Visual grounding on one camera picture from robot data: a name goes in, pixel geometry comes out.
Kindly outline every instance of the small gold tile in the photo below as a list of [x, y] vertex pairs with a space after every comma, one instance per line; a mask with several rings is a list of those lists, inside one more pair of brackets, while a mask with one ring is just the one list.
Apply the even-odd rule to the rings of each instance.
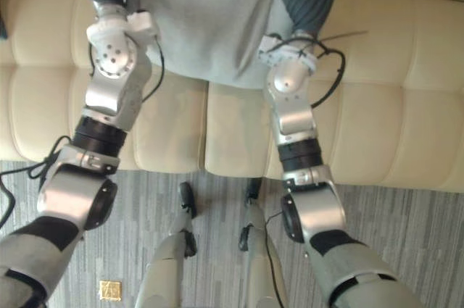
[[120, 281], [100, 280], [100, 301], [120, 301], [122, 286]]

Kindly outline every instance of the floor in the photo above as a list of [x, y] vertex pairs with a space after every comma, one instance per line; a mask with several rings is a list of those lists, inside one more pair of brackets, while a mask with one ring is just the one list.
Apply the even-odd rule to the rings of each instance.
[[[23, 165], [2, 162], [0, 167]], [[144, 268], [178, 210], [177, 185], [185, 180], [197, 194], [199, 252], [185, 263], [183, 307], [240, 307], [244, 268], [237, 240], [247, 181], [205, 172], [119, 172], [115, 180], [120, 190], [111, 217], [78, 246], [49, 307], [133, 307]], [[36, 214], [36, 182], [24, 175], [5, 181], [17, 196], [17, 207], [0, 236]], [[464, 307], [464, 194], [371, 186], [339, 186], [339, 194], [351, 235], [380, 253], [427, 307]], [[281, 195], [280, 182], [264, 182], [260, 203], [266, 215], [278, 211]], [[270, 222], [269, 232], [291, 307], [324, 307], [303, 248], [290, 242], [278, 218]], [[99, 301], [100, 280], [122, 281], [123, 300]]]

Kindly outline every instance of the sofa cushion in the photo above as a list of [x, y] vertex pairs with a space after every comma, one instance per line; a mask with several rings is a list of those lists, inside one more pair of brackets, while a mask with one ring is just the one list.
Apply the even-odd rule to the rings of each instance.
[[[336, 0], [323, 36], [347, 56], [344, 81], [315, 110], [323, 157], [339, 183], [464, 189], [464, 4], [447, 0]], [[317, 99], [339, 60], [326, 57]], [[206, 168], [280, 178], [259, 91], [210, 84]]]
[[[42, 160], [80, 118], [94, 8], [90, 0], [0, 0], [0, 10], [9, 33], [0, 41], [0, 159]], [[146, 91], [159, 73], [154, 66]], [[205, 82], [168, 72], [126, 139], [121, 167], [202, 167], [206, 94]]]

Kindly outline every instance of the gray cloth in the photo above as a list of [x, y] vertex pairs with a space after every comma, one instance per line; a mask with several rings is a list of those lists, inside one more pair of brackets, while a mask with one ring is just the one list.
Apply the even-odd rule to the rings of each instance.
[[257, 59], [261, 38], [286, 37], [292, 26], [281, 0], [140, 1], [159, 26], [168, 70], [240, 88], [262, 88], [268, 67]]

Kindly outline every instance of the black cable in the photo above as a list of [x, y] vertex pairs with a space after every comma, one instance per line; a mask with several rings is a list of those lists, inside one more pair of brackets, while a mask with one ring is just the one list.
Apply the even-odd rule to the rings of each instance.
[[355, 36], [355, 35], [363, 35], [369, 33], [369, 30], [359, 30], [359, 31], [352, 31], [350, 33], [343, 33], [343, 34], [337, 34], [333, 36], [328, 36], [326, 38], [322, 38], [319, 41], [324, 42], [324, 41], [329, 41], [329, 40], [336, 40], [337, 38], [347, 38], [350, 36]]
[[155, 37], [154, 40], [156, 41], [156, 43], [158, 45], [158, 49], [159, 49], [159, 58], [161, 59], [161, 75], [159, 77], [160, 79], [159, 79], [157, 85], [150, 91], [150, 93], [148, 93], [144, 97], [144, 99], [142, 100], [142, 103], [147, 101], [150, 98], [150, 96], [152, 96], [154, 94], [154, 92], [156, 92], [158, 90], [158, 88], [161, 86], [161, 83], [162, 83], [163, 79], [165, 78], [165, 56], [162, 53], [162, 49], [161, 49], [160, 43], [158, 42], [158, 39]]
[[278, 288], [277, 288], [277, 283], [276, 283], [276, 273], [274, 271], [274, 263], [273, 263], [273, 259], [272, 257], [270, 256], [270, 251], [269, 251], [269, 244], [268, 244], [268, 223], [269, 221], [271, 221], [274, 217], [277, 217], [279, 216], [280, 214], [282, 214], [282, 212], [278, 212], [272, 216], [269, 216], [268, 220], [266, 221], [266, 223], [264, 224], [264, 233], [265, 233], [265, 244], [266, 244], [266, 252], [268, 253], [268, 258], [269, 258], [269, 263], [270, 263], [270, 272], [273, 276], [273, 285], [274, 285], [274, 291], [275, 291], [275, 295], [277, 296], [277, 300], [278, 300], [278, 303], [279, 305], [281, 306], [281, 308], [285, 308], [285, 306], [283, 305], [282, 303], [282, 299], [281, 299], [281, 295], [279, 294], [278, 292]]
[[330, 49], [324, 43], [322, 43], [319, 40], [316, 40], [314, 38], [307, 38], [307, 37], [303, 37], [303, 36], [297, 36], [297, 37], [289, 38], [288, 40], [282, 41], [282, 42], [278, 43], [277, 45], [275, 45], [273, 48], [266, 51], [266, 53], [275, 51], [276, 49], [279, 49], [282, 46], [285, 46], [285, 45], [287, 45], [287, 44], [289, 44], [291, 42], [294, 42], [294, 41], [308, 42], [309, 44], [314, 44], [314, 45], [319, 46], [323, 50], [323, 52], [321, 54], [319, 54], [318, 59], [323, 57], [323, 56], [328, 56], [329, 54], [337, 54], [338, 56], [340, 56], [340, 59], [341, 59], [340, 68], [337, 70], [337, 76], [336, 76], [335, 81], [332, 83], [332, 86], [328, 89], [326, 94], [324, 94], [319, 100], [317, 100], [316, 102], [311, 104], [311, 107], [313, 109], [315, 109], [316, 107], [321, 105], [325, 100], [327, 100], [334, 93], [334, 91], [337, 89], [337, 87], [340, 85], [341, 79], [343, 78], [343, 74], [345, 72], [346, 58], [345, 58], [345, 55], [344, 55], [344, 53], [342, 51], [339, 51], [338, 49]]
[[[57, 149], [58, 145], [62, 142], [63, 139], [67, 139], [69, 142], [71, 142], [71, 138], [69, 136], [60, 136], [57, 141], [55, 141], [55, 144], [50, 150], [49, 155], [39, 163], [36, 163], [34, 165], [31, 165], [29, 167], [24, 167], [24, 168], [19, 168], [19, 169], [13, 169], [13, 170], [7, 170], [6, 172], [0, 172], [0, 190], [7, 196], [8, 198], [8, 207], [5, 213], [2, 215], [0, 219], [0, 229], [3, 227], [3, 225], [8, 221], [9, 217], [11, 216], [13, 209], [16, 205], [16, 198], [13, 195], [13, 193], [4, 185], [3, 183], [3, 177], [5, 175], [10, 175], [10, 174], [16, 174], [18, 172], [27, 172], [28, 177], [32, 180], [41, 179], [41, 185], [45, 181], [46, 173], [48, 172], [49, 168], [51, 165], [54, 163], [54, 161], [58, 157], [58, 152], [55, 152]], [[34, 171], [38, 169], [39, 167], [43, 166], [41, 170], [39, 170], [36, 174], [34, 174]]]
[[92, 66], [92, 72], [90, 74], [90, 77], [92, 78], [95, 72], [95, 63], [94, 58], [92, 58], [92, 44], [90, 42], [88, 43], [88, 58], [90, 59], [90, 65]]

